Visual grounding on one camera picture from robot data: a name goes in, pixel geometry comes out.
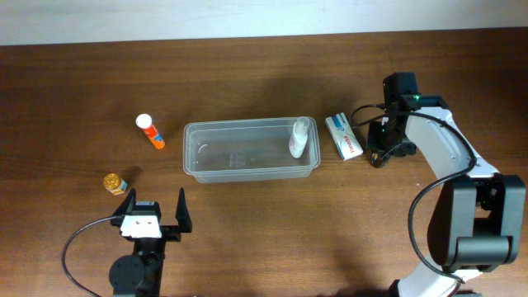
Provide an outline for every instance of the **clear plastic container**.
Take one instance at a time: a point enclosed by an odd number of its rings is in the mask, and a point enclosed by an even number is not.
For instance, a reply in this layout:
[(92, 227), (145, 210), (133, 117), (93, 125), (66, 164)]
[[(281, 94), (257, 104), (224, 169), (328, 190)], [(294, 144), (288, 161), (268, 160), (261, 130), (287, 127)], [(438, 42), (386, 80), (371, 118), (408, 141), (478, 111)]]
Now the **clear plastic container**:
[(300, 158), (288, 146), (298, 118), (191, 123), (183, 136), (183, 170), (198, 182), (307, 177), (321, 163), (315, 120)]

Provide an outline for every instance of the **wood grain surface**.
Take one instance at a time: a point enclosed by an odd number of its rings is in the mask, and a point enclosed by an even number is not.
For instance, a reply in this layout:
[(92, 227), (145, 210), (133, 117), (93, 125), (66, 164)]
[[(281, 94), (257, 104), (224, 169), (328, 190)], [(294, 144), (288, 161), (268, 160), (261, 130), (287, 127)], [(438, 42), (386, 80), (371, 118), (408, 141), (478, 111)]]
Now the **wood grain surface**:
[[(528, 182), (527, 49), (526, 28), (2, 47), (2, 296), (83, 295), (64, 276), (60, 252), (125, 198), (103, 188), (109, 172), (139, 200), (158, 201), (163, 224), (175, 223), (178, 189), (186, 190), (194, 230), (167, 245), (165, 296), (385, 290), (418, 264), (407, 212), (434, 175), (421, 154), (382, 169), (365, 156), (343, 162), (324, 119), (382, 102), (383, 78), (413, 71), (420, 92), (444, 97), (487, 161)], [(140, 113), (153, 117), (164, 149), (135, 126)], [(200, 184), (183, 172), (186, 124), (283, 116), (317, 121), (322, 162), (309, 177)], [(417, 210), (424, 249), (438, 193)], [(526, 296), (526, 216), (518, 259), (465, 289)], [(111, 264), (131, 252), (103, 224), (73, 242), (67, 261), (108, 296)]]

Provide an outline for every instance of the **glue stick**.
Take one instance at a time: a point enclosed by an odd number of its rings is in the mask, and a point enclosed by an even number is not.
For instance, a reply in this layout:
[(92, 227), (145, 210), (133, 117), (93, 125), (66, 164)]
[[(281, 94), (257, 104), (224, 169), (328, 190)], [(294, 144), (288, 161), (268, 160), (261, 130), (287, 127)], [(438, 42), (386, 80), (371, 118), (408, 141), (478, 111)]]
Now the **glue stick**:
[(156, 127), (152, 124), (152, 118), (150, 115), (141, 114), (135, 119), (135, 124), (143, 129), (143, 132), (147, 135), (150, 142), (154, 144), (156, 149), (163, 149), (165, 141), (163, 141), (162, 135), (156, 130)]

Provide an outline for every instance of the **toothpaste box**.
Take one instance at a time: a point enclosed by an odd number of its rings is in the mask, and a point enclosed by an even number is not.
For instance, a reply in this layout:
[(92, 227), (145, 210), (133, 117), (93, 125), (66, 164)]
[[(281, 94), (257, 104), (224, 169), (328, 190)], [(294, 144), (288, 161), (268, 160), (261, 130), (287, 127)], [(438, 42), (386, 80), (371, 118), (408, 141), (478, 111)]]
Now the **toothpaste box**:
[(332, 115), (325, 122), (343, 161), (363, 154), (363, 149), (357, 142), (345, 114)]

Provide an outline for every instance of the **spray bottle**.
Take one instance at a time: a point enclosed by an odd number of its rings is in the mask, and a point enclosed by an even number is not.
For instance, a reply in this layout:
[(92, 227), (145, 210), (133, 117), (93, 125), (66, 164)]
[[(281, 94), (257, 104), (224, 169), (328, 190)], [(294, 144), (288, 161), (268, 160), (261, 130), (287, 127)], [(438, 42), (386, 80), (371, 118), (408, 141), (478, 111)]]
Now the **spray bottle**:
[(299, 158), (304, 151), (304, 146), (308, 141), (308, 128), (310, 120), (306, 117), (300, 117), (294, 124), (294, 130), (290, 137), (290, 153), (294, 158)]

